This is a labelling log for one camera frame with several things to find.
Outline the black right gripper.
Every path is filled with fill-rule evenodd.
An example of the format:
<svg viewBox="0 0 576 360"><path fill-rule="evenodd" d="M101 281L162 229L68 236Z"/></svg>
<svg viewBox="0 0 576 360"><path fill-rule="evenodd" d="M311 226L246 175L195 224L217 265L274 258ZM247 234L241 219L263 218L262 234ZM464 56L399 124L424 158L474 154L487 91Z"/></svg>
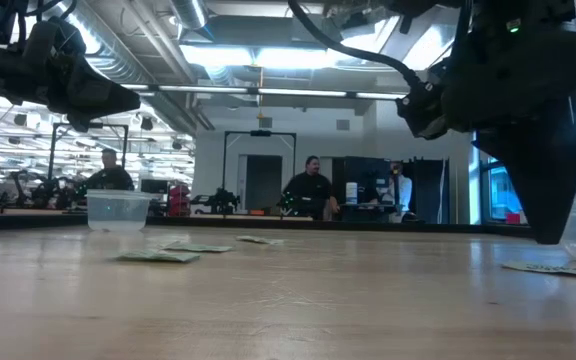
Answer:
<svg viewBox="0 0 576 360"><path fill-rule="evenodd" d="M452 51L441 105L467 132L576 110L576 0L475 0L472 29ZM557 245L576 197L576 117L479 130L474 145L505 167L533 237Z"/></svg>

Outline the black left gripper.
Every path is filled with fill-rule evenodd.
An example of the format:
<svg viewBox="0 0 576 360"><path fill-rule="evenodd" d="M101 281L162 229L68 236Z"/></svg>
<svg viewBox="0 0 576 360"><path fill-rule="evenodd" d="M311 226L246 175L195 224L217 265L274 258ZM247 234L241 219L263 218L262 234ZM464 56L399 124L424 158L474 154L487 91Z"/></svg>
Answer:
<svg viewBox="0 0 576 360"><path fill-rule="evenodd" d="M139 109L140 96L98 74L85 50L80 31L66 20L53 16L36 23L20 61L19 100L65 114L79 132L87 132L93 119Z"/></svg>

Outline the green white sweetener packet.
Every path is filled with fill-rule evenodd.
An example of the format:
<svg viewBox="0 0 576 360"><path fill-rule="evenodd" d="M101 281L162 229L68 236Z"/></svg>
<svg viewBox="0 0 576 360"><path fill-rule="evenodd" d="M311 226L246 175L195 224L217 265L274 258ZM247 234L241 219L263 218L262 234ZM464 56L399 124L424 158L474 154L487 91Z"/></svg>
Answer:
<svg viewBox="0 0 576 360"><path fill-rule="evenodd" d="M137 262L170 262L170 263L191 263L200 258L197 254L168 253L152 250L135 250L122 253L115 257L117 261L137 261Z"/></svg>
<svg viewBox="0 0 576 360"><path fill-rule="evenodd" d="M233 249L232 246L215 246L195 243L173 242L163 247L164 251L183 251L183 252L208 252L224 253Z"/></svg>
<svg viewBox="0 0 576 360"><path fill-rule="evenodd" d="M563 274L563 275L576 276L576 267L569 267L569 266L551 266L551 265L511 261L511 262L504 263L502 265L502 267L507 268L507 269L526 271L526 272L547 273L547 274Z"/></svg>
<svg viewBox="0 0 576 360"><path fill-rule="evenodd" d="M247 242L247 243L254 243L254 244L262 244L262 245L282 245L284 244L284 240L281 239L268 239L264 237L256 237L256 236L236 236L235 240L240 242Z"/></svg>

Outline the person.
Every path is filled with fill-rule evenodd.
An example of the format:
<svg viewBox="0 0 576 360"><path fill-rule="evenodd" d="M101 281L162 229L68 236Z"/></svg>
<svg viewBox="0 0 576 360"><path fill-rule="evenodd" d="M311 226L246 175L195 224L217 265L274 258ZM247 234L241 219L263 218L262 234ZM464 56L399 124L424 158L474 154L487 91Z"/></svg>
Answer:
<svg viewBox="0 0 576 360"><path fill-rule="evenodd" d="M282 191L284 198L292 198L292 208L315 221L327 220L338 214L340 206L332 194L332 183L320 173L320 159L309 156L305 171L295 175Z"/></svg>
<svg viewBox="0 0 576 360"><path fill-rule="evenodd" d="M103 168L85 182L88 189L132 191L134 184L129 173L117 164L117 153L113 149L102 151Z"/></svg>
<svg viewBox="0 0 576 360"><path fill-rule="evenodd" d="M403 164L399 161L390 163L389 185L387 189L378 191L378 201L394 205L387 208L389 223L411 222L417 219L410 210L413 181L403 174Z"/></svg>

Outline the black computer monitor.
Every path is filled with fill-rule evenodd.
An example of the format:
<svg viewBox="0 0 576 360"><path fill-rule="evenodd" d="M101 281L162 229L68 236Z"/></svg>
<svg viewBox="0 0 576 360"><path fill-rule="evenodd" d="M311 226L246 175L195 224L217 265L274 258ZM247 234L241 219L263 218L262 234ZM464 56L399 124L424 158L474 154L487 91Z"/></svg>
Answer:
<svg viewBox="0 0 576 360"><path fill-rule="evenodd" d="M169 190L169 182L167 180L159 179L142 179L140 182L140 191L150 194L167 194Z"/></svg>

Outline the red equipment box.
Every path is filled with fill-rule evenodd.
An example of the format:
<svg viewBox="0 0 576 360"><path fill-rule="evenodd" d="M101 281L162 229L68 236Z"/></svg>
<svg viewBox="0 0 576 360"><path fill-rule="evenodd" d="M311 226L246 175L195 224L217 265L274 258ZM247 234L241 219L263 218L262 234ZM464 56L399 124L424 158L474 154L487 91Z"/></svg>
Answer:
<svg viewBox="0 0 576 360"><path fill-rule="evenodd" d="M167 215L188 217L190 215L190 190L185 183L171 185L168 190Z"/></svg>

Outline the ceiling light strip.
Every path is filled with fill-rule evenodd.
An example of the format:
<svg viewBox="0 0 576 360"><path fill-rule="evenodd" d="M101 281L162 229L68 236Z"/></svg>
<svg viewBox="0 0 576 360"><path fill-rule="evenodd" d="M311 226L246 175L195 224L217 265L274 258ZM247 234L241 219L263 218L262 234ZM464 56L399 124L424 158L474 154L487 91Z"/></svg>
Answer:
<svg viewBox="0 0 576 360"><path fill-rule="evenodd" d="M381 92L357 92L340 90L313 90L260 87L223 87L200 85L155 85L155 84L123 84L124 88L138 92L183 92L198 94L225 95L255 95L255 96L300 96L321 98L343 98L377 101L394 101L404 97L404 94Z"/></svg>

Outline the silver ventilation duct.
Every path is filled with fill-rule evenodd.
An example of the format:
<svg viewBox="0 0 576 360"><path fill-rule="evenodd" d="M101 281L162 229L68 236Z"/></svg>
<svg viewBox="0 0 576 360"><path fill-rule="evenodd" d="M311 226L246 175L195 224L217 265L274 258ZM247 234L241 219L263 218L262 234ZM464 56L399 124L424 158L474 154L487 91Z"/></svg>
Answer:
<svg viewBox="0 0 576 360"><path fill-rule="evenodd" d="M169 0L176 19L184 29L203 28L209 19L204 0Z"/></svg>

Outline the black gantry frame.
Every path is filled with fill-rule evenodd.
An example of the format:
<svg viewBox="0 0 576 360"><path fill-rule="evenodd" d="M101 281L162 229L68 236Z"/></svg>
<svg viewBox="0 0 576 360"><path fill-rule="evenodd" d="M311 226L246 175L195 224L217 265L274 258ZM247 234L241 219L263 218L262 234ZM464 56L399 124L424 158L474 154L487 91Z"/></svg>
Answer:
<svg viewBox="0 0 576 360"><path fill-rule="evenodd" d="M280 216L284 177L296 173L297 134L225 131L220 189L238 199L235 213Z"/></svg>

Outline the black aluminium table frame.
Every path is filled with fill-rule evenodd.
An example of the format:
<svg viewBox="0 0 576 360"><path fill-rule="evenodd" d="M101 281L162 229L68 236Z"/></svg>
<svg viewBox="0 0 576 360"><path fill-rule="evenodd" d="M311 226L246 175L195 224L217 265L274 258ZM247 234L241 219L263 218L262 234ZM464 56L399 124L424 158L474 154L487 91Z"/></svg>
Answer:
<svg viewBox="0 0 576 360"><path fill-rule="evenodd" d="M83 214L58 215L6 215L0 214L0 230L66 227L86 225ZM464 233L488 234L533 239L528 226L516 225L463 225L463 224L421 224L421 223L370 223L370 222L324 222L305 221L297 218L271 220L269 217L253 219L200 218L200 217L147 217L146 226L211 227L211 228L257 228L317 231L360 231L360 232L419 232L419 233Z"/></svg>

